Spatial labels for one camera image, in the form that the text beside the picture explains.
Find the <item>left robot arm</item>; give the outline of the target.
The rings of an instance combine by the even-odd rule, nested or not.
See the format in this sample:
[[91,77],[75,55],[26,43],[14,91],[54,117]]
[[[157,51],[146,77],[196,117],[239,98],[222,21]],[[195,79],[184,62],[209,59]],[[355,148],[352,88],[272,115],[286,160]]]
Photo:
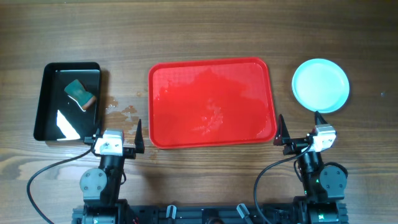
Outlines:
[[135,159],[145,151],[142,123],[137,124],[133,147],[124,145],[122,129],[107,129],[104,133],[98,129],[95,135],[86,137],[84,143],[90,145],[89,151],[100,157],[100,162],[80,179],[84,206],[74,209],[72,223],[139,223],[127,200],[119,198],[119,191],[126,181],[125,160]]

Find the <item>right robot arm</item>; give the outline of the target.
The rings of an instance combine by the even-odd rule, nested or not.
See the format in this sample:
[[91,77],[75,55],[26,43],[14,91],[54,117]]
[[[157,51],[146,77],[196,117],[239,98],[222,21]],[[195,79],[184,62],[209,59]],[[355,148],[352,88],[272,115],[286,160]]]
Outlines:
[[284,146],[285,156],[295,155],[295,172],[305,192],[296,196],[286,211],[274,210],[277,223],[348,223],[345,198],[348,171],[336,162],[323,162],[321,152],[336,140],[334,127],[315,112],[315,127],[303,138],[291,138],[279,115],[274,145]]

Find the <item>light blue plate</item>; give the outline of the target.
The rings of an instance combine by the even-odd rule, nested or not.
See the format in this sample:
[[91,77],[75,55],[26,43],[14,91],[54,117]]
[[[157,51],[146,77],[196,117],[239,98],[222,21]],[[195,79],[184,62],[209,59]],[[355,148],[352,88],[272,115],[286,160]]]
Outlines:
[[332,113],[348,100],[350,84],[335,62],[314,58],[302,63],[292,77],[292,93],[310,111]]

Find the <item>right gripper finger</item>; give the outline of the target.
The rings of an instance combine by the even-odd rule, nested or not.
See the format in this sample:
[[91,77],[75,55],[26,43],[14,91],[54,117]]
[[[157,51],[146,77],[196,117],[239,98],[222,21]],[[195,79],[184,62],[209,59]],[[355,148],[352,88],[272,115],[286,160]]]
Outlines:
[[273,141],[273,145],[284,146],[289,144],[291,144],[290,134],[286,127],[284,117],[282,114],[280,114],[277,120],[277,132]]
[[321,113],[319,111],[315,112],[315,125],[322,125],[322,124],[327,124],[327,121],[323,118]]

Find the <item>orange green sponge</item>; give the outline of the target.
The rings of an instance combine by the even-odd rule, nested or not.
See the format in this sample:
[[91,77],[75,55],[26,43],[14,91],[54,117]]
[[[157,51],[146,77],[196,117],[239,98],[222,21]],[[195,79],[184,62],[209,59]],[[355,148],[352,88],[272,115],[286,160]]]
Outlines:
[[86,111],[96,101],[94,94],[88,92],[79,80],[69,83],[64,92],[73,99],[82,111]]

